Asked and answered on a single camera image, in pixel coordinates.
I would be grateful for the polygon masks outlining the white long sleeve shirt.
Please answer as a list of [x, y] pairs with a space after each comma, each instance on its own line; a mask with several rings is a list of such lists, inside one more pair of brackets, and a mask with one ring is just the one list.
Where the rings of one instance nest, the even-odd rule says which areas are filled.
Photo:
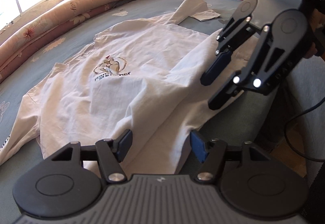
[[215, 115], [208, 99], [246, 66], [257, 44], [256, 37], [249, 38], [212, 85], [203, 86], [217, 33], [203, 34], [181, 22], [207, 9], [203, 0], [184, 0], [173, 13], [123, 21], [55, 64], [23, 96], [1, 162], [32, 139], [49, 157], [69, 142], [93, 145], [130, 129], [133, 143], [122, 162], [126, 174], [177, 172], [190, 152], [190, 131]]

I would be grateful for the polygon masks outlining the blue floral bed sheet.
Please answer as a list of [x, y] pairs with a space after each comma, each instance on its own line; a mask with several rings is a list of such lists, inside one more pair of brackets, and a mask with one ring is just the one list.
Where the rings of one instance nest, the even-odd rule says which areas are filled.
[[[34, 86], [38, 85], [57, 63], [74, 57], [77, 53], [94, 41], [95, 35], [123, 21], [149, 19], [175, 12], [184, 0], [135, 0], [118, 8], [107, 11], [95, 18], [90, 18], [72, 31], [64, 34], [42, 50], [33, 55], [18, 74], [5, 81], [1, 92], [1, 108], [4, 116], [1, 120], [2, 146], [10, 136], [15, 123], [23, 96]], [[232, 14], [238, 2], [235, 0], [203, 0], [207, 4], [206, 12], [198, 12], [187, 17], [181, 26], [187, 29], [210, 35], [219, 34], [227, 22], [226, 16]], [[36, 153], [43, 157], [37, 139]], [[15, 153], [3, 165], [9, 164], [16, 157]]]

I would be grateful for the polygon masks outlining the pink floral folded quilt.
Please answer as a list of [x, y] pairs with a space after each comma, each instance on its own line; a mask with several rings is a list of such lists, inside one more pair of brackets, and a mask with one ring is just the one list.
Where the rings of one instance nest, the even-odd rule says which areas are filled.
[[30, 56], [121, 0], [64, 0], [30, 21], [1, 44], [1, 82]]

